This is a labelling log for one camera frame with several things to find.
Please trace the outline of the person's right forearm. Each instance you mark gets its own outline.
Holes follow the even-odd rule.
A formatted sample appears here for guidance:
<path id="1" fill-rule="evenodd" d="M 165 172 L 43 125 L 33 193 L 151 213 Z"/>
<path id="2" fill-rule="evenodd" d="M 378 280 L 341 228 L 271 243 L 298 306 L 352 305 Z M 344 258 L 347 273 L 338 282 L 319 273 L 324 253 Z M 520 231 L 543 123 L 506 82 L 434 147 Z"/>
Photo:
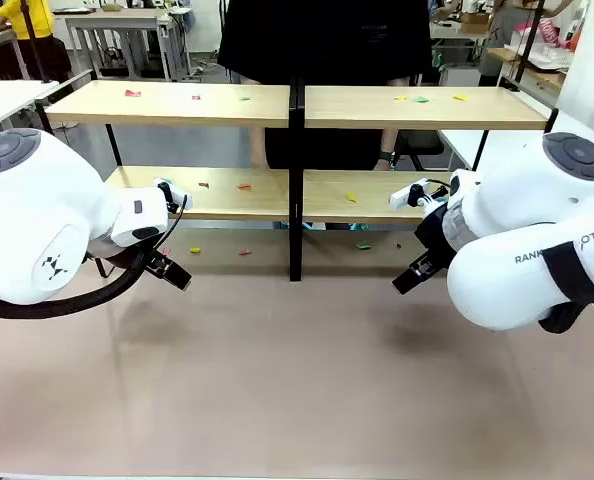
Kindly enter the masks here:
<path id="1" fill-rule="evenodd" d="M 252 127 L 249 129 L 250 159 L 255 168 L 267 169 L 265 149 L 265 129 Z"/>

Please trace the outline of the person in yellow shirt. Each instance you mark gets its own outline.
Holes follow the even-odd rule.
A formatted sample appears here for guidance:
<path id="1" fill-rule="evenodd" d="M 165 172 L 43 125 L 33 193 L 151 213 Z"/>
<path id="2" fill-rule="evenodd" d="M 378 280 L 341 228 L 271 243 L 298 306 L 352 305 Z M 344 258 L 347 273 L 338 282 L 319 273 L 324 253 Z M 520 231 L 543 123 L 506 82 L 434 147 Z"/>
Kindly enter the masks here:
<path id="1" fill-rule="evenodd" d="M 72 70 L 64 43 L 54 36 L 54 21 L 48 0 L 5 0 L 0 6 L 0 24 L 9 23 L 16 35 L 27 72 L 41 80 L 69 79 Z"/>

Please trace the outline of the black office chair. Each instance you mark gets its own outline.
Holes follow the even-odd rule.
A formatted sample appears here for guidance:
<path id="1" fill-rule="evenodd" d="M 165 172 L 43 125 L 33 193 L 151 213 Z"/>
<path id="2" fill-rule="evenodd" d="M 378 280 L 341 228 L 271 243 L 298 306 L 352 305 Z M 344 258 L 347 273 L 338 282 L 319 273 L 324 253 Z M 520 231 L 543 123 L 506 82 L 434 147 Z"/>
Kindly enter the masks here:
<path id="1" fill-rule="evenodd" d="M 395 163 L 407 157 L 416 171 L 425 171 L 420 157 L 444 153 L 444 144 L 435 130 L 399 130 L 395 142 Z"/>

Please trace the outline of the light wooden table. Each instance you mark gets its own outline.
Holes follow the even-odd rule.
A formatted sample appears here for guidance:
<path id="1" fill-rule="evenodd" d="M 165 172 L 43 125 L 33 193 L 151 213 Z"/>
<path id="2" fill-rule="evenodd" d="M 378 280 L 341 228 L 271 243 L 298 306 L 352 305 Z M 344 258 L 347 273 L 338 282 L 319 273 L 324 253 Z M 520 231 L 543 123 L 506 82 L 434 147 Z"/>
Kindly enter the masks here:
<path id="1" fill-rule="evenodd" d="M 507 65 L 513 72 L 512 78 L 515 78 L 520 67 L 521 56 L 514 51 L 502 48 L 488 48 L 487 55 L 492 58 L 501 61 L 504 65 Z M 558 71 L 541 71 L 534 67 L 532 64 L 527 63 L 524 67 L 522 76 L 528 75 L 535 79 L 542 86 L 548 86 L 551 89 L 560 91 L 564 85 L 565 75 Z"/>

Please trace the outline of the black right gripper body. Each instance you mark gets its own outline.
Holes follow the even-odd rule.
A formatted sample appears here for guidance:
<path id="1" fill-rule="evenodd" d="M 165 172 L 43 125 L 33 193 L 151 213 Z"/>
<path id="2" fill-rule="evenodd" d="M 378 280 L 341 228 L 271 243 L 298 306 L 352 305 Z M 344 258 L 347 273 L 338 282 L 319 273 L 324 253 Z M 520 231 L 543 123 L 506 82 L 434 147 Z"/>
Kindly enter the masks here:
<path id="1" fill-rule="evenodd" d="M 425 216 L 415 230 L 415 236 L 426 248 L 436 255 L 438 266 L 447 269 L 456 255 L 443 232 L 443 219 L 447 212 L 447 204 L 443 203 Z"/>

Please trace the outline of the black stand pole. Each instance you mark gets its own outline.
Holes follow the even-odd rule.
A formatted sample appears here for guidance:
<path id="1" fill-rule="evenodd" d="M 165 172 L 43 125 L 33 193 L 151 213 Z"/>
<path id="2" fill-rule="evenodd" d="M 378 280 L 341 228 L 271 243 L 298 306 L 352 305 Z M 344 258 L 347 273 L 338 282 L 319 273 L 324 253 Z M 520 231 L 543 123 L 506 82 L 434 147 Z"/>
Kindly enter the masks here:
<path id="1" fill-rule="evenodd" d="M 55 52 L 54 21 L 48 0 L 24 0 L 16 18 L 10 17 L 26 70 L 33 80 L 59 81 L 60 71 Z"/>
<path id="2" fill-rule="evenodd" d="M 521 80 L 523 78 L 524 71 L 526 70 L 526 67 L 528 65 L 528 60 L 537 34 L 539 21 L 541 20 L 545 12 L 545 1 L 546 0 L 537 0 L 537 6 L 535 7 L 533 14 L 533 22 L 530 27 L 528 38 L 524 45 L 523 53 L 519 61 L 519 66 L 516 69 L 514 78 L 511 79 L 510 77 L 507 77 L 505 80 L 504 87 L 512 92 L 519 92 L 524 90 L 524 88 L 521 86 Z"/>

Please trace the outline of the person in black clothes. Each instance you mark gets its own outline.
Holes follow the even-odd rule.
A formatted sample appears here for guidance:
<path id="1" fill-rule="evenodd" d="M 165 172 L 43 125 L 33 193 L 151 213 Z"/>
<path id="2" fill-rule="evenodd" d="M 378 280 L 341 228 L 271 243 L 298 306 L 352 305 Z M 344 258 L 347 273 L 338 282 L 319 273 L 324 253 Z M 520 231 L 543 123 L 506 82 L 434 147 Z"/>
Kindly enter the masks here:
<path id="1" fill-rule="evenodd" d="M 431 61 L 428 0 L 229 0 L 218 62 L 241 83 L 399 86 Z M 307 129 L 307 169 L 374 170 L 383 130 Z M 289 132 L 265 128 L 268 168 L 286 169 Z"/>

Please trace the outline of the wooden shelf unit black frame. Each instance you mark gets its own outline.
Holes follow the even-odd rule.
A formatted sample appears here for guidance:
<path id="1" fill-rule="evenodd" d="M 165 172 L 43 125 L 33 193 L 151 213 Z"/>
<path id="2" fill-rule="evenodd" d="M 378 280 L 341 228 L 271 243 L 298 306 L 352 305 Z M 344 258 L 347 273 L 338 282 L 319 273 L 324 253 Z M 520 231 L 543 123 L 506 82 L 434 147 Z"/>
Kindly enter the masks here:
<path id="1" fill-rule="evenodd" d="M 453 99 L 461 94 L 467 101 Z M 405 101 L 394 97 L 406 96 Z M 429 103 L 415 103 L 423 96 Z M 385 191 L 395 181 L 371 177 L 365 171 L 308 171 L 303 167 L 298 137 L 307 129 L 491 130 L 553 129 L 559 111 L 536 110 L 502 87 L 307 86 L 291 81 L 287 128 L 289 278 L 302 278 L 302 224 L 305 221 L 413 225 L 418 213 L 386 210 Z M 354 193 L 357 202 L 346 199 Z"/>
<path id="2" fill-rule="evenodd" d="M 101 124 L 113 154 L 120 154 L 116 125 L 165 127 L 287 128 L 290 85 L 91 80 L 46 108 L 53 122 Z M 140 98 L 124 96 L 140 91 Z M 200 95 L 201 100 L 192 100 Z M 240 101 L 241 97 L 251 101 Z M 236 172 L 221 168 L 125 167 L 119 165 L 113 181 L 132 186 L 155 176 L 172 179 L 190 191 L 193 207 L 184 215 L 193 220 L 288 221 L 288 171 Z M 208 182 L 209 189 L 199 182 Z M 239 190 L 249 184 L 252 190 Z"/>

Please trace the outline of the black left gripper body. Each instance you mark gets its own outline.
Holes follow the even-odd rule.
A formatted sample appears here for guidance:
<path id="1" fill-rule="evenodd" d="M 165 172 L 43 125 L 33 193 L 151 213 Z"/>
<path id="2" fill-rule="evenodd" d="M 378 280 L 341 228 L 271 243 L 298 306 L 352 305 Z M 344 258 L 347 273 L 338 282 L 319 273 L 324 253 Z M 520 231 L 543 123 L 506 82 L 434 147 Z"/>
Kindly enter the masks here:
<path id="1" fill-rule="evenodd" d="M 165 233 L 160 233 L 154 227 L 148 227 L 139 233 L 138 237 L 128 235 L 128 245 L 122 246 L 111 236 L 111 231 L 93 239 L 88 247 L 84 260 L 93 260 L 98 267 L 99 273 L 105 275 L 101 262 L 106 260 L 113 267 L 127 270 L 129 266 L 141 257 L 145 268 L 149 265 L 149 259 L 153 252 L 160 252 L 159 245 Z"/>

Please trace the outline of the person in grey dress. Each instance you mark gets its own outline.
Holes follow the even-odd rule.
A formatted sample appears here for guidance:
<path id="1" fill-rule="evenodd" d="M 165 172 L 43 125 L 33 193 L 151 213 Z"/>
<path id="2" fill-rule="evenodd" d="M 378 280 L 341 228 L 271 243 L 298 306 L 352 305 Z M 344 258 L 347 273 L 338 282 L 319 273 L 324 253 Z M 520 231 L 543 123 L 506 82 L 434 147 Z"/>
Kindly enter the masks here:
<path id="1" fill-rule="evenodd" d="M 515 27 L 532 19 L 532 0 L 528 0 L 528 7 L 524 3 L 524 0 L 494 0 L 489 35 L 478 67 L 480 87 L 495 86 L 502 68 L 502 61 L 490 55 L 488 50 L 509 44 Z"/>

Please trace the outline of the small cardboard box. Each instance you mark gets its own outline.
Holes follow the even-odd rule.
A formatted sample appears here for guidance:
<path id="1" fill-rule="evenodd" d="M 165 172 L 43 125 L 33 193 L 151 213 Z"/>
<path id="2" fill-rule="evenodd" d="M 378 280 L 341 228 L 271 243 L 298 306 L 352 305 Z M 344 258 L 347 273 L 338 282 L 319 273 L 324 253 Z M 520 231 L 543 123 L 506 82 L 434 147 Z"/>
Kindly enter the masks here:
<path id="1" fill-rule="evenodd" d="M 462 13 L 460 21 L 463 32 L 484 32 L 488 29 L 490 14 L 486 12 Z"/>

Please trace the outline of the pink printed bag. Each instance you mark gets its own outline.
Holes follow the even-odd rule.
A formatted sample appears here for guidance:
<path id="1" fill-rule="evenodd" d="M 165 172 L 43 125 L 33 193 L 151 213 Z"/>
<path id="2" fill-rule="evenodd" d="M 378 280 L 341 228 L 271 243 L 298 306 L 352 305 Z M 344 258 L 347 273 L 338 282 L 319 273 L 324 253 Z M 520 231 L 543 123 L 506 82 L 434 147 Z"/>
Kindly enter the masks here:
<path id="1" fill-rule="evenodd" d="M 551 18 L 541 18 L 538 23 L 540 34 L 543 38 L 543 42 L 549 47 L 558 48 L 559 42 L 559 31 L 554 26 Z"/>

